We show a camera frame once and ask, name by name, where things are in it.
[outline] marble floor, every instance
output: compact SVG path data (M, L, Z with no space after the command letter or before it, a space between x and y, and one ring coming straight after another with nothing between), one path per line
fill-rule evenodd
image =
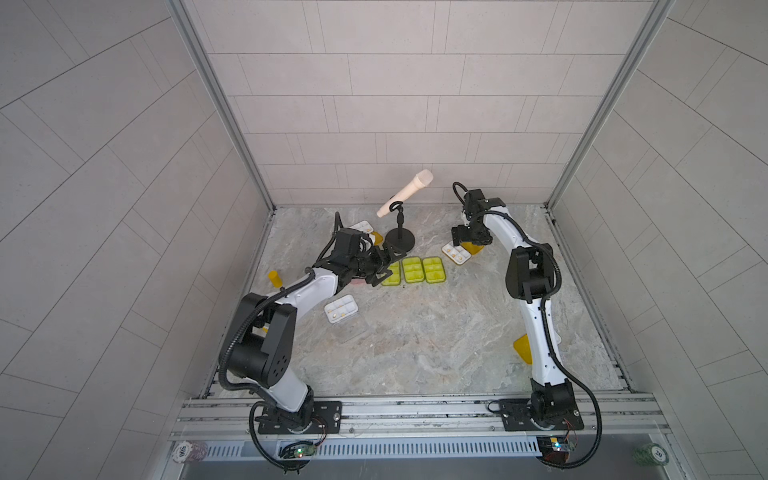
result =
M253 281L252 291L273 291L267 273L286 284L303 276L330 238L333 214L353 225L368 220L382 235L396 226L395 214L378 207L281 208ZM500 243L487 246L461 266L443 256L459 224L460 207L406 205L406 224L415 235L409 253L441 256L444 283L400 286L348 285L360 313L330 324L323 302L296 325L291 366L316 395L529 392L531 367L512 348L525 334L517 300L506 291L508 256ZM510 206L529 236L555 245L536 205ZM553 298L555 329L562 337L564 364L593 390L619 389L618 378L557 246L563 287Z

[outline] yellow cylinder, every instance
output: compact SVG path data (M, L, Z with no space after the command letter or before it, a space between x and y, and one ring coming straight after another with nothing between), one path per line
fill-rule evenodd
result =
M270 278L270 282L272 282L272 285L275 288L280 288L283 286L283 279L280 278L280 275L277 273L277 270L272 270L266 276Z

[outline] white tile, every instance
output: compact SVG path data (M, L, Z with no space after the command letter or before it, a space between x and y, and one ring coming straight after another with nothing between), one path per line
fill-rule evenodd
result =
M149 433L151 435L160 435L164 423L164 415L145 412L144 410L131 409L128 418L125 419L123 429L131 430L133 432Z
M147 66L147 69L157 86L160 87L163 93L169 91L173 85L170 84L165 73L163 73L163 69L160 67L160 64L157 63L157 59L152 54L152 50L149 49L149 45L147 45L144 37L135 35L131 37L129 41L131 42L131 45L136 48L136 52L139 54L139 57L141 57L141 61Z
M103 149L0 243L0 318L34 329L144 188Z
M0 19L3 45L0 105L14 101L74 66L22 0L3 2Z
M445 53L539 53L554 2L454 2Z
M138 480L156 441L157 435L121 430L98 480Z
M624 249L624 255L626 255L629 260L632 260L659 235L661 235L661 233L659 232L659 229L656 228L656 225L649 225L643 230L643 233L638 235L637 238Z
M29 330L0 320L0 369L5 370L32 334Z
M708 121L641 72L632 76L615 110L672 166L710 127Z
M467 55L462 95L556 95L572 59L571 55Z
M13 230L69 173L0 115L0 238Z
M263 171L274 188L337 188L333 165L265 165Z
M699 454L710 475L752 475L757 473L746 450Z
M27 478L61 419L0 408L0 465L6 478Z
M483 134L475 161L543 164L557 139L557 134Z
M539 97L526 131L580 134L600 97Z
M158 350L119 329L29 478L95 478Z
M192 287L134 407L168 415L214 303Z
M199 150L188 141L141 195L134 210L170 242L212 175Z
M632 194L694 276L744 247L744 240L672 168L658 158Z
M128 312L121 326L134 335L138 335L149 343L157 346L163 346L165 337L168 335L168 332L133 310Z
M307 164L374 164L374 134L299 134Z
M554 11L552 22L547 30L547 39L544 41L544 47L541 53L552 54L560 42L560 36L563 34L563 27L571 13L573 2L558 2L558 7Z
M293 164L286 134L245 134L245 141L259 165Z
M710 292L728 280L762 262L763 259L748 245L697 278L701 286Z
M79 392L159 259L118 225L6 372Z
M423 170L421 164L350 164L346 166L346 175L349 184L354 185L355 188L403 188L421 170ZM385 200L388 200L394 193L392 192Z
M555 53L623 54L649 7L647 2L574 2Z
M445 40L448 36L450 12L450 2L435 2L435 21L432 27L432 53L445 53Z
M75 65L88 60L88 54L48 0L25 0L25 3Z
M515 195L516 204L543 204L549 200L552 195L552 189L547 188L518 188Z
M160 93L126 41L27 94L24 102L75 153L89 158Z
M660 320L662 320L661 311L659 307L654 305L645 312L642 312L637 318L630 320L629 326L632 328L632 332L637 335Z
M715 85L717 85L717 82L720 81L725 72L728 71L740 55L741 53L738 51L733 50L731 47L726 47L694 90L688 95L688 98L685 99L685 104L693 109L699 108L704 98L710 94Z
M582 233L586 231L595 217L598 216L598 209L594 207L587 192L584 191L584 188L578 182L571 180L565 192L563 192L562 201L568 207L568 212L571 213L576 227Z
M768 162L768 65L741 55L717 82L697 111Z
M296 205L357 205L365 201L362 188L307 188L291 189Z
M109 148L149 187L204 120L191 88L182 82L112 139Z
M632 171L629 173L629 175L627 175L627 178L624 179L624 185L626 185L628 189L632 190L632 187L635 186L637 181L640 180L640 177L645 174L645 172L653 164L653 162L656 161L657 158L659 158L658 152L656 152L653 147L648 148L648 150L645 152L645 155L643 155L640 161L637 162L637 165L632 168Z
M208 58L225 94L252 94L239 55L234 53L210 54Z
M434 2L319 2L328 53L430 53Z
M524 102L525 97L440 97L437 131L513 132Z
M509 172L506 187L552 188L558 182L562 165L514 164Z
M221 165L224 158L232 151L233 145L218 112L211 115L197 132L203 138L210 154L213 155L216 165Z
M706 3L693 28L765 62L768 61L766 15L768 5L765 2L712 0Z
M208 255L205 257L200 275L216 290L221 290L237 247L243 239L247 223L232 209L219 230Z
M171 85L177 84L194 70L187 47L170 18L141 32L141 36Z
M598 265L594 261L588 263L586 267L581 269L581 274L584 276L587 289L598 306L598 311L607 326L611 339L615 342L617 354L623 360L623 364L631 365L642 359L644 357L643 350L637 343Z
M593 147L624 181L637 166L650 145L615 111L603 124Z
M725 45L667 20L640 63L640 70L681 100L688 98Z
M132 4L120 0L51 0L50 3L90 56L168 18L165 5L151 0Z
M0 110L0 113L70 174L73 174L83 164L83 159L72 151L58 135L53 133L53 130L48 128L48 125L43 123L23 101L13 102Z
M598 228L587 245L625 318L634 319L654 305L647 284L643 285L607 225Z
M311 53L301 2L196 0L216 53Z
M451 187L453 182L460 178L467 188L495 187L500 164L434 164L432 173L435 179L430 187Z
M694 366L744 351L739 336L664 237L650 242L632 266Z
M200 72L195 71L194 73L191 73L187 77L187 84L192 89L192 93L194 93L194 97L197 99L200 108L203 109L203 113L206 116L212 115L212 113L216 111L216 106L214 105L214 101L210 98L210 93L208 93L208 90L203 83Z
M768 168L716 128L678 165L679 172L755 251L768 255Z
M461 55L349 56L355 95L458 95L463 67Z
M623 55L574 55L559 95L602 95L614 79Z
M0 375L0 407L64 417L78 394L42 383Z
M255 95L350 95L346 55L238 55Z
M237 97L237 104L248 133L328 131L320 97Z
M712 386L715 383L760 372L763 369L751 353L742 352L702 366L698 370L704 383Z
M578 231L571 213L563 202L558 202L554 206L553 213L565 241L568 242L568 249L573 254L576 266L579 269L584 268L592 260L592 253L584 242L584 238L581 237L581 232Z
M336 113L342 132L424 131L427 97L336 97Z
M149 246L154 248L154 251L160 255L168 248L168 242L165 241L162 235L160 235L136 210L131 209L123 218L123 223L134 231L142 240L149 243Z
M730 380L710 387L710 392L726 418L736 430L736 434L750 454L760 474L768 475L768 458L765 447L761 444L762 432L768 422L754 412L768 402L768 376L765 372Z
M739 439L667 322L645 329L637 335L637 340L696 452L740 448Z
M600 167L585 190L622 250L650 225L648 215L607 164Z
M768 368L768 333L763 328L768 265L758 263L710 292L720 311L763 368Z
M194 215L187 216L168 245L133 310L170 330L214 238Z
M387 134L387 163L463 164L468 145L469 134Z

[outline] yellow block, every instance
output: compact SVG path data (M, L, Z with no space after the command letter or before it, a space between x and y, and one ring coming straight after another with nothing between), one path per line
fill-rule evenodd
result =
M475 245L472 242L463 242L462 247L467 250L471 255L477 255L478 252L485 248L485 245Z
M515 343L512 343L512 346L514 346L515 351L518 353L520 358L523 359L523 362L526 362L528 365L533 365L533 355L531 354L531 344L528 343L528 334L521 336L517 340L515 340Z
M272 282L272 285L275 288L280 288L283 286L283 279L280 278L280 275L277 273L277 270L272 270L266 276L269 277L270 282Z

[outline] black cable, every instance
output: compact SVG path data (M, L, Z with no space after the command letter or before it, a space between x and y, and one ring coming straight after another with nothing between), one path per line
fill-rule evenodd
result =
M467 192L469 192L469 190L467 189L467 187L464 186L463 183L461 183L461 182L453 182L453 186L452 186L453 194L456 196L456 198L458 198L458 201L460 201L462 203L462 205L463 205L464 204L464 199L462 198L461 195L458 194L458 192L456 191L456 187L461 187L464 190L465 194Z
M557 366L558 369L560 369L560 371L563 372L563 375L567 376L573 383L575 383L576 385L581 387L587 393L587 395L589 396L589 399L592 401L592 405L594 405L594 414L595 414L595 417L598 420L598 424L597 424L597 431L595 432L594 443L592 444L592 448L589 449L589 452L587 452L586 455L584 455L583 457L581 457L577 461L572 462L572 463L566 463L566 464L563 464L563 465L558 464L558 463L548 462L547 460L544 460L542 458L540 458L539 461L541 463L543 463L544 465L546 465L546 466L555 467L555 468L561 468L561 469L564 469L564 470L567 469L567 468L580 467L583 464L589 462L590 458L592 458L594 456L595 452L598 450L598 446L600 446L600 440L602 439L602 436L603 436L603 419L602 419L602 417L600 415L600 406L598 405L598 399L594 396L594 393L592 393L592 391L581 380L576 378L576 376L573 373L570 373L569 371L567 371L566 368L563 366L563 364L560 363L560 359L558 359L558 356L554 353L554 345L552 343L552 338L549 335L549 322L547 320L547 307L546 307L546 303L547 303L547 300L549 300L550 297L555 295L560 290L560 287L562 286L563 279L562 279L562 275L561 275L561 272L560 272L560 267L559 267L557 261L554 259L554 255L552 255L549 250L547 250L540 243L537 243L537 242L534 242L533 240L531 240L528 237L528 235L525 233L525 231L522 229L522 227L520 227L520 225L515 221L515 219L513 219L509 215L505 214L504 212L498 212L496 210L484 210L484 211L478 212L476 215L472 216L472 218L468 219L468 222L471 223L473 221L478 221L480 218L482 218L485 215L498 215L498 216L506 219L507 221L511 222L512 225L514 225L515 228L518 229L518 232L522 235L524 241L528 242L528 244L531 245L532 247L535 247L537 250L539 250L543 255L545 255L552 262L552 267L553 267L553 270L554 270L554 287L552 288L552 290L550 290L544 296L541 297L541 307L540 307L540 310L541 310L541 323L544 326L544 335L545 335L545 338L547 339L547 347L549 349L549 356L552 358L552 362L554 362L555 366Z
M302 468L306 467L306 465L310 463L309 460L297 462L281 462L264 449L264 447L261 445L261 442L259 442L259 438L256 436L255 418L253 417L256 409L260 406L267 407L268 405L266 402L256 402L250 407L250 412L248 412L248 432L250 433L250 439L253 440L253 444L256 446L256 450L259 451L265 460L277 468L281 468L283 472L298 472Z
M229 379L227 378L227 364L229 364L230 358L232 357L232 350L235 348L235 345L237 345L243 339L243 337L245 336L245 332L251 327L251 325L253 325L253 321L256 319L256 317L258 317L259 314L262 313L267 306L271 305L272 303L275 303L277 300L284 298L285 296L289 296L291 293L304 287L309 282L315 279L315 270L307 267L305 271L308 273L308 275L304 280L301 280L298 283L295 283L287 288L281 289L281 291L279 291L278 293L275 293L271 297L262 300L258 305L256 305L256 308L253 309L253 312L251 312L250 315L246 317L243 323L240 324L240 327L237 329L237 331L235 332L235 335L232 337L230 344L222 352L221 357L219 358L219 384L221 384L222 388L226 390L261 390L262 389L262 387L257 383L250 383L250 382L230 383Z

